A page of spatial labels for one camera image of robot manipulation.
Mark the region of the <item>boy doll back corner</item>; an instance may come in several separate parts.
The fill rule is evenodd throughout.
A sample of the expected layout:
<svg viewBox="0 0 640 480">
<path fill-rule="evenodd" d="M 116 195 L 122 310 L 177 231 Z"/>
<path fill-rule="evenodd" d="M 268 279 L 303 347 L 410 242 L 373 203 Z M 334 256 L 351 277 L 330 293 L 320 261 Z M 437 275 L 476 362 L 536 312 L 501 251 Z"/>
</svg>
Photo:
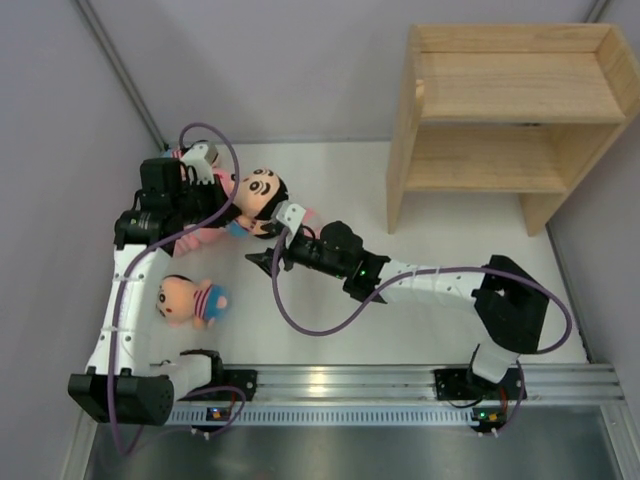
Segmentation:
<svg viewBox="0 0 640 480">
<path fill-rule="evenodd" d="M 162 153 L 163 158 L 176 158 L 181 159 L 183 151 L 180 148 L 167 149 Z"/>
</svg>

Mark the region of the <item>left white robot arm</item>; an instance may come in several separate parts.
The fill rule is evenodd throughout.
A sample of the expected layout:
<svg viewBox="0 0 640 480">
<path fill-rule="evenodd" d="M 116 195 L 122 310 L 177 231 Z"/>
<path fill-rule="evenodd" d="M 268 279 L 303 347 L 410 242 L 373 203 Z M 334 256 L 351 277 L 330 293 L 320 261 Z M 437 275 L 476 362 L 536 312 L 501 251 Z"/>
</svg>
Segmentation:
<svg viewBox="0 0 640 480">
<path fill-rule="evenodd" d="M 114 225 L 114 272 L 105 317 L 84 372 L 68 381 L 70 397 L 99 423 L 160 426 L 177 399 L 194 389 L 219 397 L 225 374 L 207 355 L 155 366 L 156 299 L 175 241 L 189 224 L 206 223 L 226 200 L 212 163 L 194 153 L 152 158 L 141 187 Z"/>
</svg>

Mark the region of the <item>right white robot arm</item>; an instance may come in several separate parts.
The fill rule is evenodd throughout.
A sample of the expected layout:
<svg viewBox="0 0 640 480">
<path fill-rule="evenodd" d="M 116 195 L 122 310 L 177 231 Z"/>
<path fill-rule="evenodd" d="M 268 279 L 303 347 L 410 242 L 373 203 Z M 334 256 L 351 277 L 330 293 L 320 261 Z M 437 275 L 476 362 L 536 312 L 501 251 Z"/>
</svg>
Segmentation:
<svg viewBox="0 0 640 480">
<path fill-rule="evenodd" d="M 288 245 L 246 258 L 271 279 L 297 265 L 335 277 L 361 305 L 412 302 L 471 314 L 486 332 L 466 373 L 468 388 L 480 397 L 501 388 L 520 356 L 537 353 L 549 304 L 540 284 L 507 256 L 494 255 L 470 268 L 402 263 L 366 250 L 341 221 L 317 234 L 301 227 Z"/>
</svg>

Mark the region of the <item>boy doll shelved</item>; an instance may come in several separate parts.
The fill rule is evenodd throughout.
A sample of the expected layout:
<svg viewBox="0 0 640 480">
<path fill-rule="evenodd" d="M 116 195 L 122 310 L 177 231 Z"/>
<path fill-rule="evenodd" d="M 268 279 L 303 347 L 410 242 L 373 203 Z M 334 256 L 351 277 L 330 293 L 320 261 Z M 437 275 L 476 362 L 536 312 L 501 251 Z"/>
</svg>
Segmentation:
<svg viewBox="0 0 640 480">
<path fill-rule="evenodd" d="M 238 238 L 253 236 L 261 240 L 269 240 L 279 235 L 270 221 L 250 220 L 247 225 L 242 225 L 236 219 L 229 225 L 231 226 L 230 234 Z"/>
<path fill-rule="evenodd" d="M 288 187 L 272 170 L 259 168 L 240 180 L 231 175 L 231 187 L 237 187 L 234 204 L 241 214 L 236 219 L 245 229 L 270 221 L 276 208 L 289 199 Z"/>
</svg>

